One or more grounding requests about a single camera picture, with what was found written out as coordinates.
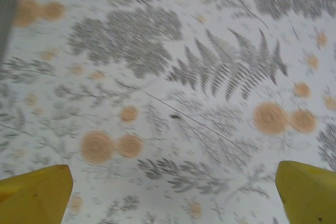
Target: botanical print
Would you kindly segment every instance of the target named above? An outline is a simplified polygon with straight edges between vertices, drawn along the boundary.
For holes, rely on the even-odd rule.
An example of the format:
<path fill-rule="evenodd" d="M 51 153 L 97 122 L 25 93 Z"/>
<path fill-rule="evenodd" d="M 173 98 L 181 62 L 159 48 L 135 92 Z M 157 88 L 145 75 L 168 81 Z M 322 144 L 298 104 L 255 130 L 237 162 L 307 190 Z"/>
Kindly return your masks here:
<path fill-rule="evenodd" d="M 62 224 L 288 223 L 279 162 L 336 170 L 335 10 L 18 0 L 0 179 L 67 164 Z"/>

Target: plant pattern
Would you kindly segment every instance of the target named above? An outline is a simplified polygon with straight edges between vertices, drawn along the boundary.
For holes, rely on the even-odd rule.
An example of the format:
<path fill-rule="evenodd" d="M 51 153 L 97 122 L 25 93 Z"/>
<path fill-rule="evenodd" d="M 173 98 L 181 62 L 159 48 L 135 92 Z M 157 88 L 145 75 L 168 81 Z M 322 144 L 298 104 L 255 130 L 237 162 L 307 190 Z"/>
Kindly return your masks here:
<path fill-rule="evenodd" d="M 0 179 L 67 164 L 62 224 L 288 223 L 279 161 L 336 170 L 334 0 L 23 3 Z"/>
<path fill-rule="evenodd" d="M 217 54 L 195 38 L 195 44 L 202 59 L 196 57 L 189 47 L 185 47 L 188 62 L 177 60 L 178 67 L 173 67 L 168 76 L 169 81 L 189 84 L 196 89 L 201 83 L 202 91 L 206 93 L 208 85 L 211 94 L 215 96 L 225 80 L 228 81 L 225 98 L 228 100 L 241 85 L 241 96 L 248 99 L 251 90 L 266 78 L 276 83 L 276 74 L 279 69 L 287 76 L 287 66 L 280 55 L 280 42 L 277 41 L 273 52 L 269 52 L 267 39 L 260 30 L 261 41 L 259 49 L 243 35 L 231 30 L 237 38 L 239 51 L 228 42 L 214 36 L 209 30 L 206 35 Z"/>

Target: yellow object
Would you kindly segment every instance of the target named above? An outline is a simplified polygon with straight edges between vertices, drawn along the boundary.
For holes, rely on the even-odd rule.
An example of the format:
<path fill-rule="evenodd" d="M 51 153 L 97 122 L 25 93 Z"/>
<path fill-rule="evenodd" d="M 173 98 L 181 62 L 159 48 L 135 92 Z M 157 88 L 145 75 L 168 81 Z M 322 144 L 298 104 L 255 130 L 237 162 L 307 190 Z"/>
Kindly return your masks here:
<path fill-rule="evenodd" d="M 290 224 L 336 223 L 336 173 L 282 161 L 276 186 Z"/>
<path fill-rule="evenodd" d="M 60 224 L 72 185 L 67 165 L 0 180 L 0 224 Z"/>

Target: fern leaf print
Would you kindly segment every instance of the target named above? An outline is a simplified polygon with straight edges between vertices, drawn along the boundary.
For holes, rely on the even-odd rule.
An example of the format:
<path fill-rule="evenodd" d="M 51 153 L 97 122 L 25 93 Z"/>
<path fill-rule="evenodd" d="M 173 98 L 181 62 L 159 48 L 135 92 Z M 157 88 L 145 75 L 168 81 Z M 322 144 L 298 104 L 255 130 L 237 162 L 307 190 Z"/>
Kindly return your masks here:
<path fill-rule="evenodd" d="M 270 78 L 276 85 L 278 69 L 287 76 L 287 66 L 280 55 L 279 41 L 271 54 L 262 30 L 259 30 L 258 49 L 248 38 L 230 28 L 228 30 L 237 39 L 239 50 L 206 29 L 206 36 L 215 52 L 195 38 L 199 56 L 185 46 L 187 63 L 178 59 L 178 67 L 172 67 L 168 80 L 180 82 L 183 85 L 189 83 L 193 90 L 197 89 L 197 84 L 200 82 L 203 93 L 207 95 L 208 86 L 210 86 L 211 95 L 214 97 L 218 95 L 221 86 L 226 85 L 226 100 L 229 100 L 240 88 L 241 97 L 247 100 L 253 89 L 266 79 Z"/>

